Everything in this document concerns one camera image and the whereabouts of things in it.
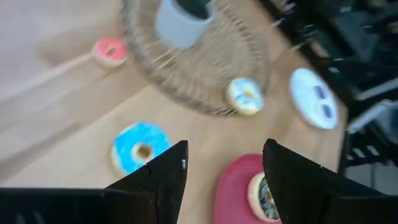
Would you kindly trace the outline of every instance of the blue frosted donut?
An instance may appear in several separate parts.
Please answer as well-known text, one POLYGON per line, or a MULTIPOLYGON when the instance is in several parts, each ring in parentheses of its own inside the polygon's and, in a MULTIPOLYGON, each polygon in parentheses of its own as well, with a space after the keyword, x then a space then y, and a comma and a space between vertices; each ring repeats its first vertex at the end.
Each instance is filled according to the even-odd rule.
POLYGON ((260 88, 248 78, 233 80, 226 94, 231 106, 245 115, 255 114, 264 106, 260 88))
POLYGON ((164 130, 146 122, 126 128, 114 140, 113 163, 123 175, 138 170, 170 147, 164 130))

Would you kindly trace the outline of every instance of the wooden surface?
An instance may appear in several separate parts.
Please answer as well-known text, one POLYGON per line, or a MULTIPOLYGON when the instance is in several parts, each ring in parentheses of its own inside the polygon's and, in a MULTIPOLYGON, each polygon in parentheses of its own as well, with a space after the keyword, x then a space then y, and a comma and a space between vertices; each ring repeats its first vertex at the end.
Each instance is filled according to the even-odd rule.
POLYGON ((173 142, 189 141, 179 223, 212 223, 223 169, 245 153, 261 153, 267 138, 336 170, 346 108, 339 102, 334 130, 309 126, 287 89, 292 71, 308 63, 279 31, 271 32, 260 5, 231 1, 267 39, 272 59, 265 109, 248 118, 182 107, 159 93, 133 58, 117 70, 92 62, 87 52, 94 41, 118 35, 116 1, 0 2, 0 185, 105 187, 118 180, 109 164, 114 137, 142 120, 159 124, 173 142))

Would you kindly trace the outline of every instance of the pink frosted donut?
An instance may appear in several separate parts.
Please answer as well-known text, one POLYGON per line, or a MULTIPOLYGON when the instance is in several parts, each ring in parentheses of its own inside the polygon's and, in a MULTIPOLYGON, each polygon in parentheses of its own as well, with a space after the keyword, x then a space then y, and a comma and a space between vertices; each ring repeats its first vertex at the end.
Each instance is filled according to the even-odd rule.
POLYGON ((114 68, 126 61, 129 50, 121 38, 104 37, 95 43, 91 54, 99 63, 114 68))

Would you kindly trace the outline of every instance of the white frosted donut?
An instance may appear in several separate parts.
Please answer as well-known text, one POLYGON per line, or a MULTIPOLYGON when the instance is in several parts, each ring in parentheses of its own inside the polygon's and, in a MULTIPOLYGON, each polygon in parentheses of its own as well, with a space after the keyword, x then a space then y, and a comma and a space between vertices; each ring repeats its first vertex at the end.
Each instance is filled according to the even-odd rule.
MULTIPOLYGON (((260 220, 265 221, 265 222, 277 222, 280 220, 279 215, 277 215, 276 219, 273 219, 271 217, 268 217, 262 207, 262 202, 260 201, 260 185, 262 184, 262 180, 264 179, 264 173, 258 173, 256 174, 251 180, 250 183, 248 185, 248 201, 249 201, 249 205, 251 207, 251 210, 253 211, 253 214, 260 220)), ((273 207, 275 207, 274 204, 274 200, 271 198, 268 202, 266 202, 268 204, 273 205, 273 207)))
POLYGON ((253 115, 264 106, 257 84, 248 78, 237 78, 227 87, 227 99, 231 106, 244 115, 253 115))

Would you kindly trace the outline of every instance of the blue frosting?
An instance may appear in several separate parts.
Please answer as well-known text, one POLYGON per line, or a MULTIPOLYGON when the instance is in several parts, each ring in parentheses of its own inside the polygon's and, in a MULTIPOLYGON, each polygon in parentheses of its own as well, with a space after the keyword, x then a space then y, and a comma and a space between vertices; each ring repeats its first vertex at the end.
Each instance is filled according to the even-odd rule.
POLYGON ((247 78, 237 78, 233 80, 233 85, 237 89, 237 91, 241 93, 234 98, 234 101, 237 102, 237 104, 247 105, 250 103, 254 103, 255 106, 259 109, 263 107, 260 88, 254 81, 247 78), (253 92, 254 97, 247 97, 244 94, 247 89, 253 92))
POLYGON ((128 174, 144 165, 144 163, 137 163, 131 158, 131 150, 136 144, 150 146, 154 151, 154 157, 170 148, 170 141, 165 131, 154 124, 141 122, 128 129, 114 140, 116 157, 121 168, 128 174))

